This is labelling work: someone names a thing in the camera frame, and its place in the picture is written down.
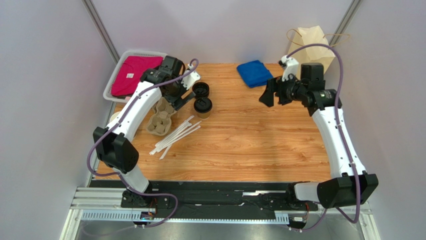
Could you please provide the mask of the beige paper bag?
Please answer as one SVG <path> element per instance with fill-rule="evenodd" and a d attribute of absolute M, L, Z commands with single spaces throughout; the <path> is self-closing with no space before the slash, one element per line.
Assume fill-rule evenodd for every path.
<path fill-rule="evenodd" d="M 335 53 L 327 47 L 333 48 L 347 41 L 351 35 L 347 33 L 325 34 L 317 25 L 309 28 L 291 28 L 287 31 L 286 37 L 290 42 L 288 55 L 295 58 L 300 64 L 320 63 L 323 65 L 325 73 L 336 58 Z M 343 37 L 343 40 L 329 45 L 327 37 Z"/>

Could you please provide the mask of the single black cup lid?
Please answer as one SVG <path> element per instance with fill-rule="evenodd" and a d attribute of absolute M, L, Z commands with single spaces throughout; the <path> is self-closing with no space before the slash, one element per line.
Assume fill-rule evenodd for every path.
<path fill-rule="evenodd" d="M 194 101 L 193 107 L 197 113 L 204 114 L 211 111 L 213 103 L 208 97 L 198 97 Z"/>

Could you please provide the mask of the cardboard cup carrier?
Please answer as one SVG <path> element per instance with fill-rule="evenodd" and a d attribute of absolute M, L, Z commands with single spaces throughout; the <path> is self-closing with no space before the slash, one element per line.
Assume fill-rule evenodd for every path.
<path fill-rule="evenodd" d="M 165 136 L 171 129 L 172 116 L 177 111 L 164 97 L 154 104 L 152 110 L 154 114 L 150 117 L 146 130 L 151 135 Z"/>

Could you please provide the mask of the stack of paper cups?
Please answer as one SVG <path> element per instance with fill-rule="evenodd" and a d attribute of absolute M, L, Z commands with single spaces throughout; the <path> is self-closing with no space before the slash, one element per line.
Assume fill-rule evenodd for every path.
<path fill-rule="evenodd" d="M 113 122 L 114 119 L 116 119 L 119 116 L 120 113 L 121 113 L 121 111 L 117 111 L 117 112 L 113 113 L 111 115 L 111 117 L 109 118 L 109 123 Z"/>

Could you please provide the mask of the stack of black lids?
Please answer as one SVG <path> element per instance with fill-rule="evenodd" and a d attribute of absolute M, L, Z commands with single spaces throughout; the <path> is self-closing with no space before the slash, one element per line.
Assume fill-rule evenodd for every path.
<path fill-rule="evenodd" d="M 210 86 L 205 82 L 196 82 L 192 86 L 192 92 L 194 97 L 198 98 L 208 98 L 210 95 Z"/>

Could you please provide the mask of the single brown paper cup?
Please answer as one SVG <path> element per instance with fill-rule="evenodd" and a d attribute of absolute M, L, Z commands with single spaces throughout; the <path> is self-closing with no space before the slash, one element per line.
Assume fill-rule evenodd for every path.
<path fill-rule="evenodd" d="M 208 111 L 208 112 L 197 112 L 197 116 L 202 120 L 208 119 L 210 117 L 210 115 L 211 115 L 210 111 Z"/>

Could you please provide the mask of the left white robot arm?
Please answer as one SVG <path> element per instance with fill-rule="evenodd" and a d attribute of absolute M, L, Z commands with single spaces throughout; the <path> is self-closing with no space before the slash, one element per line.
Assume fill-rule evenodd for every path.
<path fill-rule="evenodd" d="M 106 127 L 97 127 L 93 131 L 94 145 L 87 155 L 87 168 L 95 175 L 91 157 L 105 163 L 113 171 L 111 175 L 120 177 L 126 187 L 133 193 L 148 196 L 149 180 L 138 166 L 139 152 L 132 141 L 151 108 L 164 98 L 174 110 L 180 110 L 188 101 L 182 96 L 199 80 L 196 69 L 199 60 L 190 61 L 187 70 L 184 63 L 172 56 L 165 56 L 161 65 L 147 69 L 141 76 L 136 91 L 121 110 L 119 116 Z"/>

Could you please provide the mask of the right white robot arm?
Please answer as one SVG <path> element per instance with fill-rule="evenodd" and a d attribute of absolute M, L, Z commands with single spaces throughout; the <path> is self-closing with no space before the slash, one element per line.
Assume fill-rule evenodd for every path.
<path fill-rule="evenodd" d="M 323 182 L 295 182 L 288 190 L 292 202 L 314 202 L 325 209 L 363 205 L 379 181 L 361 163 L 346 129 L 342 103 L 335 89 L 327 89 L 320 63 L 304 63 L 294 74 L 270 78 L 259 101 L 267 107 L 295 101 L 307 108 L 322 137 L 331 178 Z"/>

